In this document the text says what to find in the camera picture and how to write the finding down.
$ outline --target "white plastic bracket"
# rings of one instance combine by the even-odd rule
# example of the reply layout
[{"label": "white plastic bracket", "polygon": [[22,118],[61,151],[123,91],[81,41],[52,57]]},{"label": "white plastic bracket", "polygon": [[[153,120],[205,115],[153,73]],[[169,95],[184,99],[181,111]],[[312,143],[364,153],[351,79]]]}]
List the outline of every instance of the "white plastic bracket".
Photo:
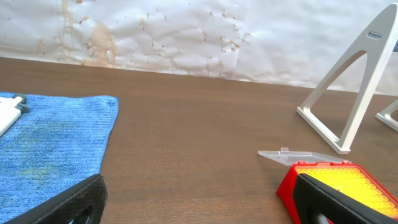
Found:
[{"label": "white plastic bracket", "polygon": [[[381,75],[398,39],[397,4],[385,8],[348,50],[330,69],[308,98],[297,108],[304,120],[338,153],[347,154],[379,83]],[[358,97],[349,115],[343,134],[338,138],[316,116],[311,106],[319,99],[336,78],[360,56],[367,54],[366,68],[359,88]]]},{"label": "white plastic bracket", "polygon": [[391,118],[391,113],[398,110],[398,100],[391,103],[382,112],[376,115],[376,118],[381,120],[384,124],[390,126],[392,129],[398,131],[398,122]]}]

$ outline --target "white backdrop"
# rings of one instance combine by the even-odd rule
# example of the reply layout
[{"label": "white backdrop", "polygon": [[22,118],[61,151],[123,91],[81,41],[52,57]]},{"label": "white backdrop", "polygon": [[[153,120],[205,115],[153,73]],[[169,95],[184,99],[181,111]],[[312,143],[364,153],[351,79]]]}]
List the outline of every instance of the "white backdrop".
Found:
[{"label": "white backdrop", "polygon": [[[392,2],[0,0],[0,56],[315,87]],[[357,91],[365,64],[330,88]],[[398,53],[377,93],[398,95],[395,72]]]}]

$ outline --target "brown tabletop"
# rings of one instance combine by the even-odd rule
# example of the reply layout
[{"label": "brown tabletop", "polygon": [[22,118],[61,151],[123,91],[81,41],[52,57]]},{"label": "brown tabletop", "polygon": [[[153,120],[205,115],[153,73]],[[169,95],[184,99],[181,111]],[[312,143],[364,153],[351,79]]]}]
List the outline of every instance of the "brown tabletop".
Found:
[{"label": "brown tabletop", "polygon": [[[295,112],[311,89],[0,58],[0,90],[113,95],[119,116],[101,173],[102,223],[291,223],[275,192],[288,167],[258,150],[313,151],[362,165],[398,197],[398,133],[373,96],[345,156]],[[328,91],[314,114],[339,136],[355,93]]]}]

